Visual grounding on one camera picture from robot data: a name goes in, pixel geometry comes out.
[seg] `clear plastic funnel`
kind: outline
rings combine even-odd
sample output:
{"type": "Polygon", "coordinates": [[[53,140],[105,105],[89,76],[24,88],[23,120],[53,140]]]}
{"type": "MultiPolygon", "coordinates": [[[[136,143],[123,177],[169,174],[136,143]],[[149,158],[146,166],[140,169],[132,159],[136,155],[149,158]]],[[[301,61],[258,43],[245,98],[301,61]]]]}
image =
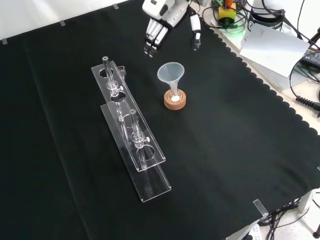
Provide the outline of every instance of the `clear plastic funnel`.
{"type": "Polygon", "coordinates": [[[181,92],[178,90],[178,82],[184,73],[184,66],[178,62],[168,62],[158,70],[157,76],[160,81],[170,85],[169,98],[173,102],[178,102],[182,97],[181,92]]]}

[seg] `table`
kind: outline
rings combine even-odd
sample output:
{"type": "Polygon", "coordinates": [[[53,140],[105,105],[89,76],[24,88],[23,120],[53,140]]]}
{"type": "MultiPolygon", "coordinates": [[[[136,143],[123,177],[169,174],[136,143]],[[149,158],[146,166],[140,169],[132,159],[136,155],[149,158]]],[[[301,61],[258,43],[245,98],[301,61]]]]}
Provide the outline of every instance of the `table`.
{"type": "Polygon", "coordinates": [[[193,52],[188,20],[150,60],[141,4],[88,13],[0,46],[8,160],[2,205],[9,206],[3,239],[223,239],[261,217],[254,200],[272,212],[319,185],[315,131],[213,32],[204,30],[193,52]],[[100,111],[91,67],[104,55],[126,67],[167,158],[161,167],[172,191],[154,201],[137,198],[100,111]],[[179,86],[187,104],[178,112],[162,105],[167,86],[156,75],[169,61],[185,67],[179,86]]]}

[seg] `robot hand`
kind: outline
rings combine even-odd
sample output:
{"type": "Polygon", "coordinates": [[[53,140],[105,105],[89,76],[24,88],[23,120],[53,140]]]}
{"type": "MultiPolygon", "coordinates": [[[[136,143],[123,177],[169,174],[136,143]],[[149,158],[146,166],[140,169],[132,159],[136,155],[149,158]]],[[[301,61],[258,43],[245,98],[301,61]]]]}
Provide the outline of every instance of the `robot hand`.
{"type": "Polygon", "coordinates": [[[187,0],[145,0],[142,5],[151,19],[145,33],[144,52],[152,57],[161,47],[165,37],[185,16],[190,15],[193,32],[192,49],[198,50],[201,44],[199,16],[189,7],[187,0]]]}

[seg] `funnel stem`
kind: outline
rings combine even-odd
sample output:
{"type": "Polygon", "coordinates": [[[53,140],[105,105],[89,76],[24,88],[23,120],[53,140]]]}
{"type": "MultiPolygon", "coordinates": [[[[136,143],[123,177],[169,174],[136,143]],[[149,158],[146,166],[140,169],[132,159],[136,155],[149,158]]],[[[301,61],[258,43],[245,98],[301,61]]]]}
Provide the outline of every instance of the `funnel stem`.
{"type": "Polygon", "coordinates": [[[171,83],[170,88],[171,88],[173,95],[178,95],[178,84],[177,83],[171,83]]]}

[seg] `acrylic test tube rack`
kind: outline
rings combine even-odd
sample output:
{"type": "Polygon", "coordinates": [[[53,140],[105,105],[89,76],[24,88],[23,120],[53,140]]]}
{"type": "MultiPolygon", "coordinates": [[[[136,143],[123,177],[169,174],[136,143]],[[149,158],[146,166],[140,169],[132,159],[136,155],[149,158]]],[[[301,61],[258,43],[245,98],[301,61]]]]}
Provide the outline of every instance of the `acrylic test tube rack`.
{"type": "Polygon", "coordinates": [[[103,115],[142,202],[171,190],[160,167],[166,158],[131,95],[115,62],[102,58],[92,67],[106,104],[103,115]]]}

